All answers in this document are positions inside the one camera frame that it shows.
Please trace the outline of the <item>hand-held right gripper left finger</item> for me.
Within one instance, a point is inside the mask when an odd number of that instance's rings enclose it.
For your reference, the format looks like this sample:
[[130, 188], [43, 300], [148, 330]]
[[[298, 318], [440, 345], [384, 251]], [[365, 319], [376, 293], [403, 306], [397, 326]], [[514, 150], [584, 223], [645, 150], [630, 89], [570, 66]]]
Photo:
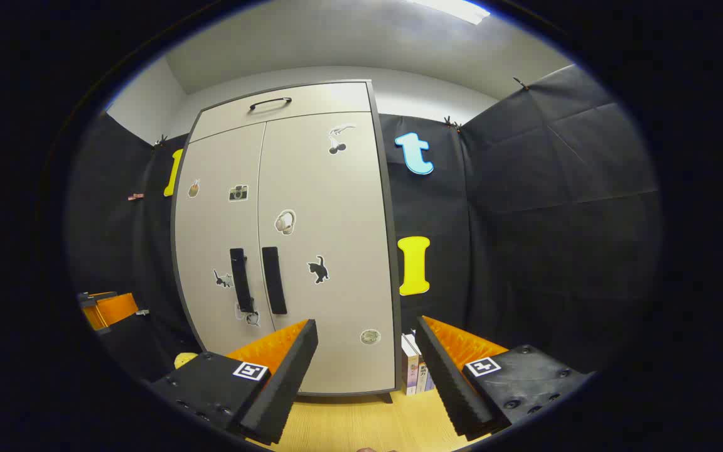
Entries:
[[278, 443], [316, 347], [315, 320], [298, 321], [227, 355], [181, 353], [148, 389], [220, 432]]

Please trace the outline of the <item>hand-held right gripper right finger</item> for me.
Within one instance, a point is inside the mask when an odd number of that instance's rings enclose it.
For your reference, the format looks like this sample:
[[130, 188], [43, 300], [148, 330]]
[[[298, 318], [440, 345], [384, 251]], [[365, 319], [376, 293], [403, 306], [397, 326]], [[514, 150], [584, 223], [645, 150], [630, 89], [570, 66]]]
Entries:
[[526, 424], [594, 377], [533, 345], [506, 348], [427, 316], [418, 317], [414, 338], [454, 431], [467, 440]]

